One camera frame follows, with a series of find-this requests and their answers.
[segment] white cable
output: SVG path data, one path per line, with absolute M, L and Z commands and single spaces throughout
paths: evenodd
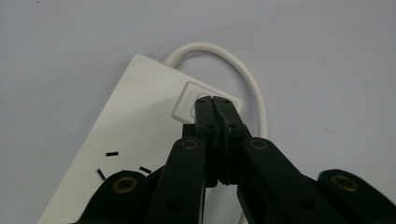
M 264 102 L 264 97 L 262 95 L 262 90 L 258 85 L 256 78 L 251 74 L 250 70 L 239 61 L 236 56 L 234 56 L 230 51 L 224 49 L 218 45 L 205 43 L 205 42 L 196 42 L 190 43 L 188 45 L 182 46 L 178 49 L 172 50 L 166 57 L 163 59 L 163 63 L 170 66 L 175 67 L 183 56 L 192 51 L 207 51 L 214 53 L 225 61 L 230 63 L 236 70 L 242 75 L 242 77 L 247 82 L 248 87 L 250 88 L 250 92 L 253 95 L 256 106 L 257 106 L 257 117 L 258 117 L 258 129 L 259 129 L 259 137 L 268 138 L 268 125 L 267 125 L 267 112 Z M 241 214 L 239 219 L 239 224 L 248 224 L 248 221 L 244 215 Z

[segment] gray background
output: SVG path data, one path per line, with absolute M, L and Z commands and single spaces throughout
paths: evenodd
M 303 174 L 344 169 L 396 202 L 395 1 L 1 0 L 0 223 L 38 221 L 133 55 L 192 41 L 247 64 Z M 256 132 L 227 63 L 192 53 L 179 68 L 243 99 Z M 232 210 L 209 206 L 208 223 Z

